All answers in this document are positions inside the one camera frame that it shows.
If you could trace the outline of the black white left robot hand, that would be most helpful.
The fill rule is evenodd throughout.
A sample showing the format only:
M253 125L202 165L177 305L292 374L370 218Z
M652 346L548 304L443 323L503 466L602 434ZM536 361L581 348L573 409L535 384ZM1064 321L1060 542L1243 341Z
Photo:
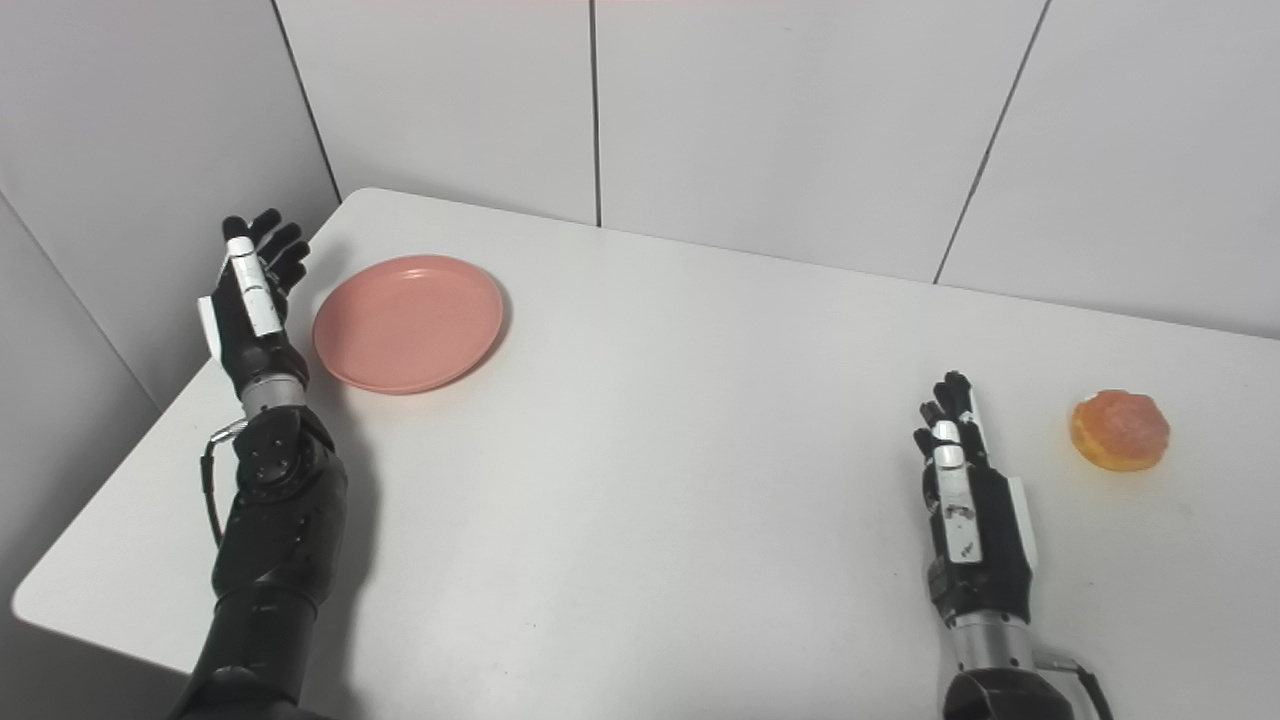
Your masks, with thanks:
M198 302L210 354L236 393L274 375L310 382L307 363L285 329L289 295L306 277L311 252L302 229L275 208L251 222L221 223L224 258L212 292Z

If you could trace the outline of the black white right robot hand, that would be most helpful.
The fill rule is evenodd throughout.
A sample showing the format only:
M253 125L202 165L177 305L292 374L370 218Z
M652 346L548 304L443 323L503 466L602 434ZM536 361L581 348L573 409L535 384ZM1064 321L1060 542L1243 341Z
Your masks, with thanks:
M913 438L923 456L934 610L948 626L974 612L1028 623L1036 552L1025 491L991 464L969 378L947 372L920 415Z

